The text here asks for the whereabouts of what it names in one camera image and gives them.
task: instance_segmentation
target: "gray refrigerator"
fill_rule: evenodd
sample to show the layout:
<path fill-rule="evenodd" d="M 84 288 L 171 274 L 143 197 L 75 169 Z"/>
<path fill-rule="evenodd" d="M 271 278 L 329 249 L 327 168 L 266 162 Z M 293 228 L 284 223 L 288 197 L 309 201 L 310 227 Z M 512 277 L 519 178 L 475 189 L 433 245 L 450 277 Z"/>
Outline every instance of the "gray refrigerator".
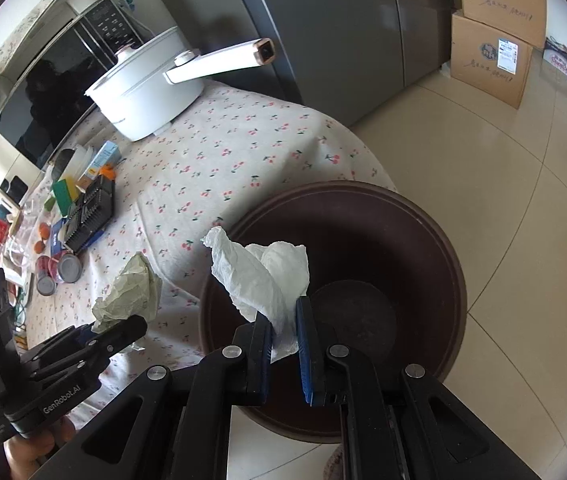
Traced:
<path fill-rule="evenodd" d="M 350 125 L 450 58 L 449 0 L 163 0 L 209 52 L 271 38 L 269 67 L 215 78 Z"/>

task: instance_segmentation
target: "tissue paper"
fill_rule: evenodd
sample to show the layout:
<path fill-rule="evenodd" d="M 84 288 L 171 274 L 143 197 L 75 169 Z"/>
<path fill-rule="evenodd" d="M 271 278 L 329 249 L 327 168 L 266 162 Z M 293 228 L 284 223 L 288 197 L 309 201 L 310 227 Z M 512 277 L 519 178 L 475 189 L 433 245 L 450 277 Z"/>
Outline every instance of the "tissue paper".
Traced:
<path fill-rule="evenodd" d="M 288 242 L 243 247 L 219 226 L 202 241 L 212 248 L 212 275 L 241 315 L 251 322 L 261 312 L 272 323 L 272 362 L 294 354 L 299 349 L 295 303 L 310 284 L 306 248 Z"/>
<path fill-rule="evenodd" d="M 103 333 L 133 314 L 146 322 L 152 321 L 161 298 L 161 285 L 161 278 L 154 273 L 148 259 L 142 253 L 132 256 L 114 279 L 110 293 L 94 302 L 92 314 L 96 321 L 92 332 Z"/>

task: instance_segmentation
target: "white label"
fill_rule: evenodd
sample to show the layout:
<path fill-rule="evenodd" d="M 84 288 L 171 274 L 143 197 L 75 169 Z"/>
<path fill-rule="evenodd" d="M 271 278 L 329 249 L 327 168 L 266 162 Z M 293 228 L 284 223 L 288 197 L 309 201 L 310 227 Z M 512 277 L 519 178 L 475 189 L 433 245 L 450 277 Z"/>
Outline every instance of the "white label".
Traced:
<path fill-rule="evenodd" d="M 497 54 L 497 67 L 511 74 L 517 72 L 517 51 L 519 46 L 508 40 L 499 40 L 499 53 Z"/>

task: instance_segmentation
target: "human hand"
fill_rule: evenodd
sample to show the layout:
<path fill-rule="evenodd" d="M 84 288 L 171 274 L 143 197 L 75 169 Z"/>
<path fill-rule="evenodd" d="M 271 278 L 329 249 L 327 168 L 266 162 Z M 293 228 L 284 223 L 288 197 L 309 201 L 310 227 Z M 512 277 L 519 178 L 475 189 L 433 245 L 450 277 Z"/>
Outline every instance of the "human hand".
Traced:
<path fill-rule="evenodd" d="M 76 430 L 71 420 L 64 416 L 60 425 L 55 424 L 54 434 L 51 430 L 43 430 L 32 438 L 23 438 L 21 435 L 12 437 L 4 442 L 7 463 L 10 466 L 12 480 L 28 480 L 39 468 L 37 459 L 52 451 L 55 444 L 54 435 L 62 442 L 74 437 Z"/>

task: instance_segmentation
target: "cherry print tablecloth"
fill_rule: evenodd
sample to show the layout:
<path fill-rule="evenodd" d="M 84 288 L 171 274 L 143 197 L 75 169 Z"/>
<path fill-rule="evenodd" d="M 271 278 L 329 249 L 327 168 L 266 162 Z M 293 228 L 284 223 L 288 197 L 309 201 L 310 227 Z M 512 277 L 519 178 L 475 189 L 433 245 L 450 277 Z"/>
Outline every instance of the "cherry print tablecloth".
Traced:
<path fill-rule="evenodd" d="M 139 341 L 144 351 L 118 354 L 101 389 L 77 407 L 79 426 L 151 364 L 175 369 L 202 357 L 198 296 L 212 263 L 201 238 L 229 228 L 273 194 L 323 180 L 360 180 L 394 189 L 355 134 L 316 110 L 209 81 L 203 94 L 161 136 L 130 143 L 99 113 L 68 142 L 98 149 L 119 144 L 116 217 L 82 255 L 84 273 L 54 296 L 34 292 L 27 309 L 30 347 L 70 325 L 94 320 L 94 300 L 129 257 L 142 251 L 164 280 L 159 312 Z M 45 193 L 44 180 L 38 192 Z"/>

